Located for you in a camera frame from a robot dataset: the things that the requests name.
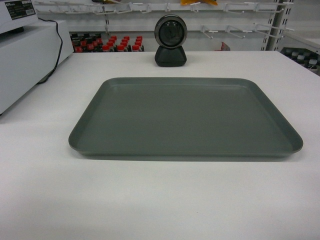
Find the white shelving unit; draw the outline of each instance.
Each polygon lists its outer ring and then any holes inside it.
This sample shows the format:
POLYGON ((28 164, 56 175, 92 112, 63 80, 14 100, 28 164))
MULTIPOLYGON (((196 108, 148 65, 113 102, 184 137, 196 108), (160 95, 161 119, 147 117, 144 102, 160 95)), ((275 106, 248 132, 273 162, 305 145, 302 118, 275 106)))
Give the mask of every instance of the white shelving unit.
POLYGON ((221 42, 226 42, 231 50, 259 51, 270 49, 270 38, 282 38, 283 33, 272 32, 284 32, 286 26, 277 27, 274 20, 291 7, 292 0, 218 0, 217 3, 181 5, 179 0, 142 0, 99 4, 90 0, 37 0, 34 6, 42 18, 66 20, 70 32, 142 34, 147 51, 157 49, 153 31, 156 22, 166 14, 179 15, 186 22, 186 50, 218 50, 221 42))
POLYGON ((285 32, 281 43, 283 47, 308 49, 320 54, 320 2, 318 0, 295 0, 288 28, 295 31, 285 32))

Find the round device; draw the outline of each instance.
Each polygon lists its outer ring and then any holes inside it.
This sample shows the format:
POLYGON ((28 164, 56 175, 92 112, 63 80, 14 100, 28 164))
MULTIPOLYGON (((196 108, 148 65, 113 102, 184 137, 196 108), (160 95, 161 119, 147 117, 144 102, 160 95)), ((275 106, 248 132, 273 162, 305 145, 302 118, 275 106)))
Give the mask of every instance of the round device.
POLYGON ((180 47, 187 38, 187 26, 177 15, 165 15, 155 25, 154 36, 157 43, 166 49, 180 47))

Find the power cord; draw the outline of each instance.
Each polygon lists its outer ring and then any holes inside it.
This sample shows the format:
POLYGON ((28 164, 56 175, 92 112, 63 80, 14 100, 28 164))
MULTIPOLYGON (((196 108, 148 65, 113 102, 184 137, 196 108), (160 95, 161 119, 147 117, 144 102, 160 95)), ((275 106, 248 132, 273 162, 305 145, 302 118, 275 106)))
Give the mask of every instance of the power cord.
POLYGON ((40 19, 41 21, 44 21, 44 22, 53 22, 55 23, 55 30, 56 30, 56 33, 58 34, 59 38, 60 38, 60 41, 61 41, 61 44, 60 44, 60 49, 59 49, 59 53, 58 53, 58 58, 56 60, 56 63, 55 63, 55 66, 53 68, 53 70, 46 76, 46 78, 43 80, 43 81, 40 81, 37 83, 37 85, 39 84, 44 84, 46 81, 48 81, 48 79, 51 77, 51 75, 55 72, 55 70, 57 69, 57 66, 59 64, 59 60, 60 60, 60 55, 61 55, 61 51, 62 51, 62 46, 64 44, 64 41, 62 40, 60 34, 59 34, 59 29, 58 29, 58 22, 54 21, 54 20, 44 20, 40 17, 38 17, 38 19, 40 19))

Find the device base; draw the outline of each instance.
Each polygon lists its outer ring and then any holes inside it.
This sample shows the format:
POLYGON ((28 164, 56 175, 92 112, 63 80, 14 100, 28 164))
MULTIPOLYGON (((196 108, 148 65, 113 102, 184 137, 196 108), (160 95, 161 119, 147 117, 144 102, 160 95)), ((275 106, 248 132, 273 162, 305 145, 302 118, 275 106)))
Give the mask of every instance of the device base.
POLYGON ((174 49, 159 46, 154 60, 160 67, 180 67, 186 63, 187 57, 182 46, 174 49))

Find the red bottle cap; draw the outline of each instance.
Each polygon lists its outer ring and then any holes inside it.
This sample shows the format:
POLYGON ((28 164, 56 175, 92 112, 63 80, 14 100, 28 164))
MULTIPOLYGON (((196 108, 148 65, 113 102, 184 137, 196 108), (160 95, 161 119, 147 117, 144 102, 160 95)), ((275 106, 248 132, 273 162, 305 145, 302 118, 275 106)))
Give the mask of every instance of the red bottle cap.
POLYGON ((82 52, 83 52, 82 47, 76 46, 76 47, 75 47, 75 52, 76 52, 76 53, 82 53, 82 52))
POLYGON ((118 46, 116 46, 116 49, 117 49, 118 51, 123 51, 123 50, 125 50, 125 46, 123 46, 123 45, 118 45, 118 46))
POLYGON ((109 51, 110 47, 108 45, 103 45, 102 46, 102 51, 109 51))
POLYGON ((128 46, 128 42, 127 41, 122 41, 120 44, 123 45, 124 47, 128 46))
POLYGON ((113 43, 112 41, 108 41, 106 44, 107 44, 109 47, 113 47, 113 46, 114 46, 114 43, 113 43))
POLYGON ((89 43, 87 46, 86 46, 86 49, 87 50, 93 50, 95 47, 94 47, 94 44, 93 43, 89 43))
POLYGON ((102 38, 97 38, 96 39, 96 42, 98 43, 98 44, 102 44, 103 42, 102 42, 102 38))
POLYGON ((132 46, 132 51, 139 51, 140 46, 139 45, 133 45, 132 46))
POLYGON ((83 40, 80 42, 80 44, 81 44, 81 47, 85 47, 85 46, 87 46, 87 41, 83 40))

